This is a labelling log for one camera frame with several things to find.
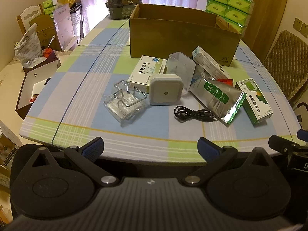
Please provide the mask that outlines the white ointment box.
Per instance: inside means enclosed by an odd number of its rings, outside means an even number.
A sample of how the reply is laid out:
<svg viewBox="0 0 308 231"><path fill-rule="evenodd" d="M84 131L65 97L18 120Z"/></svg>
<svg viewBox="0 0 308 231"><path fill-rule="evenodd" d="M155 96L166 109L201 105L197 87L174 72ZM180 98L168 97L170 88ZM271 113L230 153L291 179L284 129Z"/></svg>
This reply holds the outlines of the white ointment box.
<svg viewBox="0 0 308 231"><path fill-rule="evenodd" d="M193 50L193 60L214 79L231 79L230 75L200 46Z"/></svg>

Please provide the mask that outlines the clear wire holder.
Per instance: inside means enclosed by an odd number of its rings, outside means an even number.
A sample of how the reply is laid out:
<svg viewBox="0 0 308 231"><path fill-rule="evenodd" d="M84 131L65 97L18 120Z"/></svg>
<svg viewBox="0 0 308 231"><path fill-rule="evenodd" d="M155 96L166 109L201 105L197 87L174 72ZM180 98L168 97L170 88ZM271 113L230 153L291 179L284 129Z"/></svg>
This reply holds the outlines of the clear wire holder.
<svg viewBox="0 0 308 231"><path fill-rule="evenodd" d="M147 94L126 80L115 83L111 93L103 95L103 104L121 124L131 123L149 107Z"/></svg>

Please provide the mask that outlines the red candy packet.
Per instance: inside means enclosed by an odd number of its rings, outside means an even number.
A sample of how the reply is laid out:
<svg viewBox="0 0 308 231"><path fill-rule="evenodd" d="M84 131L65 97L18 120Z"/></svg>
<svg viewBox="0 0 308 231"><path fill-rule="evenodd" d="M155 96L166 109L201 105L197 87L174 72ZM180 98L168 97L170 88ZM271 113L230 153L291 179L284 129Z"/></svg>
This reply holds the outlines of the red candy packet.
<svg viewBox="0 0 308 231"><path fill-rule="evenodd" d="M216 81L233 86L233 79L216 79Z"/></svg>

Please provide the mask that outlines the plaid tablecloth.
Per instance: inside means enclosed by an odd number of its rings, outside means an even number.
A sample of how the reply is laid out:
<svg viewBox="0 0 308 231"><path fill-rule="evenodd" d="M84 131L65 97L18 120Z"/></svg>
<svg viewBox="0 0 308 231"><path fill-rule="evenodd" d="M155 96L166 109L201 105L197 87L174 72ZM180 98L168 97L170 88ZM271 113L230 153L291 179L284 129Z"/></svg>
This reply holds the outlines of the plaid tablecloth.
<svg viewBox="0 0 308 231"><path fill-rule="evenodd" d="M292 107L244 42L229 67L199 46L132 58L129 27L104 18L57 71L37 76L22 137L59 148L101 137L106 158L182 164L204 162L202 138L270 154L272 135L298 142Z"/></svg>

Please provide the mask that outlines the white square night light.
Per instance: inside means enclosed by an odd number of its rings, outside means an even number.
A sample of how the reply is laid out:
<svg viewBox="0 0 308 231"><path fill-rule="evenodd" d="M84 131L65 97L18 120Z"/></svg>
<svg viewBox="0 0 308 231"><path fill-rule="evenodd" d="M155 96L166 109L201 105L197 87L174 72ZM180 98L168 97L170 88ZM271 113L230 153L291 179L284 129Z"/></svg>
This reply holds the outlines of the white square night light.
<svg viewBox="0 0 308 231"><path fill-rule="evenodd" d="M149 100L154 106L177 105L183 90L182 79L176 74L154 74L150 80Z"/></svg>

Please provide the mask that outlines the brown cardboard box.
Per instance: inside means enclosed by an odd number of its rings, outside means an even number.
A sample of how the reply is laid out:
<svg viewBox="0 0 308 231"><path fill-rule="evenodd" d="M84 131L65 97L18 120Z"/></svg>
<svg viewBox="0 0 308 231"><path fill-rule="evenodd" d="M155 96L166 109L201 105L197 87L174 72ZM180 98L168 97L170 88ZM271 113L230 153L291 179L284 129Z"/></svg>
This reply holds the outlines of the brown cardboard box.
<svg viewBox="0 0 308 231"><path fill-rule="evenodd" d="M199 46L220 65L230 66L241 38L222 17L198 9L138 4L130 16L132 58L167 59L175 52L191 57Z"/></svg>

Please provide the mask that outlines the wall power sockets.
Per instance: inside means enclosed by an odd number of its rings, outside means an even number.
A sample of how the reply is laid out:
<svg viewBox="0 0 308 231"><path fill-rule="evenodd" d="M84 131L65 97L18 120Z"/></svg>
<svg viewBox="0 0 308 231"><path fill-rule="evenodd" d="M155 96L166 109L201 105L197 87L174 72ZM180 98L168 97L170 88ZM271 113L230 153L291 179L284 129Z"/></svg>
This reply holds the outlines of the wall power sockets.
<svg viewBox="0 0 308 231"><path fill-rule="evenodd" d="M293 28L300 32L301 35L303 35L305 38L308 37L308 25L305 24L303 21L301 21L298 18L295 18L295 21L293 23Z"/></svg>

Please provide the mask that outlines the clear plastic container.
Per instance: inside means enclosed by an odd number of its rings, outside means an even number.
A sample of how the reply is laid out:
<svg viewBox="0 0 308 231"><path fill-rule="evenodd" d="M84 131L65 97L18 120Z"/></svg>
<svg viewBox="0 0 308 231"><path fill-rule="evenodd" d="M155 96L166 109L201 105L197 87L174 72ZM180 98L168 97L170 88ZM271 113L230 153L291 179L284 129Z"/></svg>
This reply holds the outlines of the clear plastic container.
<svg viewBox="0 0 308 231"><path fill-rule="evenodd" d="M183 89L185 90L182 94L189 92L195 68L196 63L182 52L170 54L168 57L167 73L176 74L182 79Z"/></svg>

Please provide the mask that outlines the dark open gift box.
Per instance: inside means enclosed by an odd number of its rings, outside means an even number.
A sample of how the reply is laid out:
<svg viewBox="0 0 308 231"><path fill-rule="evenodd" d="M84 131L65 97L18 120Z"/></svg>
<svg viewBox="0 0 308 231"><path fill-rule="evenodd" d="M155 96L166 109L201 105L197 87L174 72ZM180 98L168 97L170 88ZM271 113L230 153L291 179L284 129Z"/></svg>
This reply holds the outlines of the dark open gift box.
<svg viewBox="0 0 308 231"><path fill-rule="evenodd" d="M44 88L46 81L49 80L57 69L61 66L56 54L52 52L49 57L34 68L24 68L25 76L15 111L24 120L28 114L35 98Z"/></svg>

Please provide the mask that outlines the brown cardboard carton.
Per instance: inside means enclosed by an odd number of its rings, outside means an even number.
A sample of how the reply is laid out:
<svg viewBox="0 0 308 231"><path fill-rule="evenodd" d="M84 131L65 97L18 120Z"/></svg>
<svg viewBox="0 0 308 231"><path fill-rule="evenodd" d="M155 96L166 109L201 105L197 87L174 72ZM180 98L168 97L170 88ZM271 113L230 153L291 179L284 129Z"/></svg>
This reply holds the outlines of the brown cardboard carton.
<svg viewBox="0 0 308 231"><path fill-rule="evenodd" d="M55 29L55 24L50 15L39 15L30 21L30 26L34 23L37 24L36 32L40 40L41 46L46 48L52 37L55 35L54 40L52 41L50 48L56 51L61 51L61 46L57 38L57 33Z"/></svg>

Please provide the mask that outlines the green tissue pack stack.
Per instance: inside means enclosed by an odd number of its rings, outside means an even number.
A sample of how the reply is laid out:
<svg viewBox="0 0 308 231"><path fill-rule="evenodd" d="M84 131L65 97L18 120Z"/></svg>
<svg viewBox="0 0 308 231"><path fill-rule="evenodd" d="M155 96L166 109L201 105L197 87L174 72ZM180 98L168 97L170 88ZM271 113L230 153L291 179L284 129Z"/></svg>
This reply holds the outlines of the green tissue pack stack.
<svg viewBox="0 0 308 231"><path fill-rule="evenodd" d="M253 0L207 0L205 11L222 17L243 37L254 5Z"/></svg>

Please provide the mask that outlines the dark food container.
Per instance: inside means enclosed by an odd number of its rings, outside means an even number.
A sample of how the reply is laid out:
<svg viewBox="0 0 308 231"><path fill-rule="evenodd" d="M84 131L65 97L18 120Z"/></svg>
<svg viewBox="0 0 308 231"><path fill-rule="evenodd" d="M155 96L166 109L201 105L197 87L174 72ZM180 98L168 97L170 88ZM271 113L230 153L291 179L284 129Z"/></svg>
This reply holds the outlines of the dark food container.
<svg viewBox="0 0 308 231"><path fill-rule="evenodd" d="M130 18L139 3L142 3L142 0L107 0L105 5L109 9L110 18L119 20Z"/></svg>

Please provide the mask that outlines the silver green tea bag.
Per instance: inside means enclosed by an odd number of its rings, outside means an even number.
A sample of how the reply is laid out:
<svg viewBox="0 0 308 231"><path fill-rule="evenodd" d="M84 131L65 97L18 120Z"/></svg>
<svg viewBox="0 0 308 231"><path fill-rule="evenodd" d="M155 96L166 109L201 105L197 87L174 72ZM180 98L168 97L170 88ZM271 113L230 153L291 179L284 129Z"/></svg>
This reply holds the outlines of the silver green tea bag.
<svg viewBox="0 0 308 231"><path fill-rule="evenodd" d="M189 91L225 124L233 121L246 98L245 92L214 80L200 65L195 68Z"/></svg>

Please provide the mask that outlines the white crinkled plastic bag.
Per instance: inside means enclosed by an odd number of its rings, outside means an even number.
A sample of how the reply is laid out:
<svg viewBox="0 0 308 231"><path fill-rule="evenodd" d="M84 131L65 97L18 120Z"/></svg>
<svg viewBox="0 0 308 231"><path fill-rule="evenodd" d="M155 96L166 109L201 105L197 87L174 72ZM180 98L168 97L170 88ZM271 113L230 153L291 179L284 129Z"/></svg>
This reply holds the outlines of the white crinkled plastic bag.
<svg viewBox="0 0 308 231"><path fill-rule="evenodd" d="M21 62L23 68L34 68L46 60L46 57L43 56L36 28L37 24L34 23L14 47L15 56Z"/></svg>

